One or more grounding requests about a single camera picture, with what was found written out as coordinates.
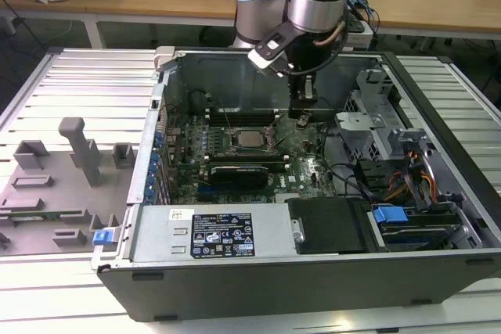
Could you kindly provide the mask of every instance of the black plastic cover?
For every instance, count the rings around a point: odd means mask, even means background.
[[[290,219],[301,221],[305,241],[299,254],[377,252],[366,211],[359,199],[317,197],[288,200]]]

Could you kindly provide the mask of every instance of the yellow wire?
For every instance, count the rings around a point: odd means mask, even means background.
[[[434,184],[431,182],[430,177],[428,175],[426,175],[426,174],[421,174],[421,177],[423,179],[426,179],[426,181],[430,185],[431,198],[433,199],[434,202],[437,201],[437,199],[435,198],[436,194],[435,194],[435,190],[434,190]]]
[[[390,194],[389,196],[387,196],[384,199],[384,201],[388,201],[389,199],[393,199],[394,197],[398,196],[400,193],[403,193],[406,189],[407,189],[407,185],[403,185],[402,187],[400,187],[399,189],[397,189],[396,191],[394,191],[392,194]]]

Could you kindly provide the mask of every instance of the floor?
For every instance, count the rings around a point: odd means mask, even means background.
[[[47,46],[90,48],[83,23],[56,20],[26,20],[26,23]],[[108,48],[152,48],[150,28],[147,24],[101,23],[100,28]],[[158,44],[200,46],[200,30],[201,27],[194,26],[157,25]],[[379,36],[378,39],[376,50],[391,51],[398,55],[426,55],[419,52],[422,38],[397,38],[387,35]],[[223,47],[231,41],[230,28],[214,27],[207,31],[204,45]],[[479,88],[483,88],[498,67],[496,64],[499,64],[499,52],[501,44],[495,51],[490,41],[455,39],[451,45],[446,45],[444,39],[437,38],[427,54],[450,57]],[[44,52],[38,48],[23,24],[17,27],[15,35],[0,36],[0,112],[43,55]],[[485,89],[485,94],[493,102],[498,101],[501,96],[500,81],[501,78],[494,75]]]

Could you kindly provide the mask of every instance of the metal rail table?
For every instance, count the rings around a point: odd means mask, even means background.
[[[499,111],[450,63],[401,56],[401,62],[490,182],[501,188]],[[117,140],[135,148],[158,76],[153,51],[66,49],[46,56],[0,116],[0,189],[19,140],[68,150],[62,117],[84,117],[86,137],[101,149]],[[404,106],[410,120],[419,121]],[[90,253],[0,258],[0,332],[326,333],[399,328],[400,333],[501,332],[501,275],[473,284],[439,305],[143,324],[134,322],[90,268]]]

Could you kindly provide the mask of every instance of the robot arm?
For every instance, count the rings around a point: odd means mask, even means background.
[[[343,48],[347,16],[346,0],[287,0],[285,21],[250,51],[259,70],[289,77],[291,109],[316,102],[315,73]]]

